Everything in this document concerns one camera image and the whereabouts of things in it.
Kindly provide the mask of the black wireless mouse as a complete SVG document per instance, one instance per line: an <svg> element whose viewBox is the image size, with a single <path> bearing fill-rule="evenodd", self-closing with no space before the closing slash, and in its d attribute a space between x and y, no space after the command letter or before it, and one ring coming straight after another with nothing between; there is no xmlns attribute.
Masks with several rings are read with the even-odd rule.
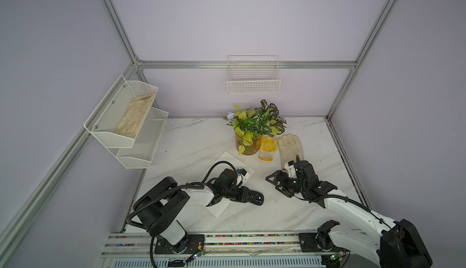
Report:
<svg viewBox="0 0 466 268"><path fill-rule="evenodd" d="M249 202L251 204L254 204L256 206L262 206L263 203L264 203L264 196L262 193L260 192L256 192L256 191L250 191L249 193Z"/></svg>

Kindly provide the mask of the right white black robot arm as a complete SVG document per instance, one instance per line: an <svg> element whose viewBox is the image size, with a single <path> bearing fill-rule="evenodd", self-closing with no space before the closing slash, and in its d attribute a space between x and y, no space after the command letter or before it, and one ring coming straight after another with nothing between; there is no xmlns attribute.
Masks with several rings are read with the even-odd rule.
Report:
<svg viewBox="0 0 466 268"><path fill-rule="evenodd" d="M414 224L383 216L350 199L337 186L320 180L308 161L296 158L286 163L285 170L265 179L288 198L301 194L304 201L316 203L358 227L358 231L350 230L336 220L322 224L316 235L321 250L345 249L380 268L432 267L433 260Z"/></svg>

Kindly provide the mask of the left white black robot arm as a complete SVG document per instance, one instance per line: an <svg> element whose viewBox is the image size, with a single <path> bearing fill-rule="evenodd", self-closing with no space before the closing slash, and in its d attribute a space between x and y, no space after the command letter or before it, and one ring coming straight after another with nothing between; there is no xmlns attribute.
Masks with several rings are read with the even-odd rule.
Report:
<svg viewBox="0 0 466 268"><path fill-rule="evenodd" d="M243 185L247 171L238 169L228 161L217 161L201 181L179 185L172 177L161 180L141 196L126 216L125 223L144 229L150 235L149 258L156 268L155 242L166 240L176 253L186 250L189 234L176 221L187 205L211 207L227 199L237 203L261 206L264 195Z"/></svg>

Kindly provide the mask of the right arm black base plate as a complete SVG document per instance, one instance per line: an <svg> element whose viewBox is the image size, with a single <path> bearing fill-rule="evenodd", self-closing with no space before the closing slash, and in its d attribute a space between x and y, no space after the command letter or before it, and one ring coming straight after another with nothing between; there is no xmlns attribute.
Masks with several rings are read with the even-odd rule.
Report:
<svg viewBox="0 0 466 268"><path fill-rule="evenodd" d="M317 232L299 233L298 237L300 249L303 253L343 252L343 248L335 246L329 239L322 239Z"/></svg>

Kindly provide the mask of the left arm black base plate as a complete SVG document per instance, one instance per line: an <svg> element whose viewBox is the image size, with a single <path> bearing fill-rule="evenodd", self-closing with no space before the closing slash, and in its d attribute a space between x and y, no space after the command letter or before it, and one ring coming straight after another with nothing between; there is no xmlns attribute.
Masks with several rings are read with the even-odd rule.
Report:
<svg viewBox="0 0 466 268"><path fill-rule="evenodd" d="M171 244L168 240L157 237L154 244L156 255L181 255L194 254L200 251L200 247L205 245L205 236L201 234L187 234L178 244Z"/></svg>

